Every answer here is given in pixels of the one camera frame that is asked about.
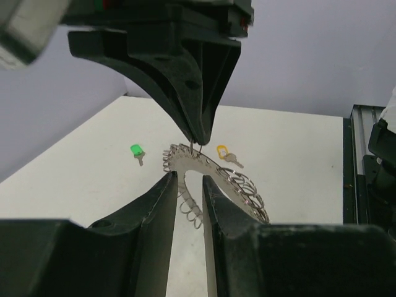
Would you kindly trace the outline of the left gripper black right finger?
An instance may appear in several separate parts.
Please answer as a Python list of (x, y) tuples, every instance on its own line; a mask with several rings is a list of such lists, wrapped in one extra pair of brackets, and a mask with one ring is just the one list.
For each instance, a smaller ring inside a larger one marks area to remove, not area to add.
[(266, 225), (202, 180), (209, 296), (394, 296), (395, 243), (372, 225)]

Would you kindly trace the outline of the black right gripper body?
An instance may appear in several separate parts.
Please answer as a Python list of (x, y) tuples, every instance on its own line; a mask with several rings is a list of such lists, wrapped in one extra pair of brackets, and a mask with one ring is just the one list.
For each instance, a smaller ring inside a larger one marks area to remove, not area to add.
[(251, 1), (72, 1), (62, 25), (126, 30), (139, 23), (185, 22), (226, 37), (246, 37)]

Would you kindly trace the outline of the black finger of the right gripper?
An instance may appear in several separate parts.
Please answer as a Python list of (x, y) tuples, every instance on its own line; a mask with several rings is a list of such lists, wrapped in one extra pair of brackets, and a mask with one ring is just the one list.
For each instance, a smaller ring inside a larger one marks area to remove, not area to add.
[(205, 42), (202, 45), (202, 111), (203, 134), (198, 142), (209, 142), (215, 113), (241, 55), (241, 42), (226, 40), (224, 43)]
[(212, 125), (202, 110), (201, 72), (186, 50), (179, 56), (132, 54), (126, 33), (71, 31), (67, 37), (74, 57), (129, 78), (162, 107), (188, 140), (200, 145), (209, 143)]

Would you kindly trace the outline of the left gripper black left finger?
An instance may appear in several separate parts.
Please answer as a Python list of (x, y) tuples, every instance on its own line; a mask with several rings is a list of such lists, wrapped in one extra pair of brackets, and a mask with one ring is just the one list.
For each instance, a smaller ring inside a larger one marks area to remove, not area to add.
[(83, 228), (69, 220), (1, 221), (2, 296), (165, 296), (178, 176)]

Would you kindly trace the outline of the yellow tag key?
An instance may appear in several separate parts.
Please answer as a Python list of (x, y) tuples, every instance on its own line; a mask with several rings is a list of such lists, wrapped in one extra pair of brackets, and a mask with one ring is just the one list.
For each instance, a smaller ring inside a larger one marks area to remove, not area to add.
[(228, 163), (234, 163), (239, 168), (244, 168), (244, 165), (242, 165), (238, 161), (236, 155), (234, 153), (229, 152), (228, 148), (225, 145), (217, 146), (217, 155), (221, 160), (225, 160)]

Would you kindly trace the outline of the steel keyring disc with rings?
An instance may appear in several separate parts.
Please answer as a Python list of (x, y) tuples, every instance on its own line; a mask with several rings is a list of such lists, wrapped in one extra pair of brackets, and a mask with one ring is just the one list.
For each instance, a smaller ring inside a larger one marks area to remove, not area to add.
[(178, 197), (182, 198), (179, 210), (194, 228), (199, 229), (202, 226), (203, 212), (187, 187), (186, 174), (189, 171), (210, 176), (229, 200), (241, 210), (259, 222), (270, 223), (263, 198), (256, 185), (245, 174), (220, 166), (191, 145), (171, 144), (163, 151), (162, 156), (163, 171), (177, 172)]

